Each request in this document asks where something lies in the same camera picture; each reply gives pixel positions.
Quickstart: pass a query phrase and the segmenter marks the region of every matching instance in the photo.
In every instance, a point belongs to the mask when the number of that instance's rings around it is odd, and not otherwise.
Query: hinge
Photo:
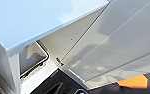
[[[60,59],[57,57],[56,58],[56,60],[59,62],[59,64],[61,65],[61,66],[63,66],[64,64],[60,61]]]

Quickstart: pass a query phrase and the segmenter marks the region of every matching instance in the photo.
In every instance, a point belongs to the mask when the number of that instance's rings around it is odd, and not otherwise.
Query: white surface
[[[150,53],[149,5],[150,0],[111,1],[62,61],[62,69],[87,81]]]
[[[57,66],[49,59],[46,66],[38,71],[36,74],[31,76],[25,82],[23,82],[21,87],[21,94],[30,94],[36,87],[38,87],[46,78],[48,78],[55,70]]]
[[[19,48],[107,3],[107,0],[0,0],[0,44],[10,55],[15,54]]]
[[[91,79],[84,84],[93,89],[150,72],[150,55]]]
[[[56,58],[62,60],[65,57],[73,45],[75,45],[75,43],[103,10],[104,8],[101,8],[96,12],[41,39],[41,42],[47,47],[50,57],[54,63],[58,64]]]

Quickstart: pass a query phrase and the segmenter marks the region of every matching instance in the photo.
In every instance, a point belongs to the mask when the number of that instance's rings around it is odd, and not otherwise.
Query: orange object
[[[120,86],[147,89],[148,79],[144,75],[117,82]]]

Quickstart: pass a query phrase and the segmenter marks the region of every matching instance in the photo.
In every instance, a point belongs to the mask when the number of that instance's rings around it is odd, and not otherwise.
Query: white panel
[[[63,60],[70,63],[63,69],[87,81],[150,53],[149,4],[150,0],[112,1]]]
[[[41,42],[47,47],[51,59],[55,63],[58,63],[56,61],[57,57],[60,60],[64,58],[103,9],[104,8],[41,39]]]
[[[150,55],[95,77],[84,84],[93,89],[150,72]]]
[[[11,68],[9,65],[8,57],[6,55],[5,50],[0,45],[0,75],[3,77],[3,79],[6,81],[6,83],[9,85],[9,87],[13,90],[13,92],[16,91],[15,83],[13,81],[13,76],[11,73]]]

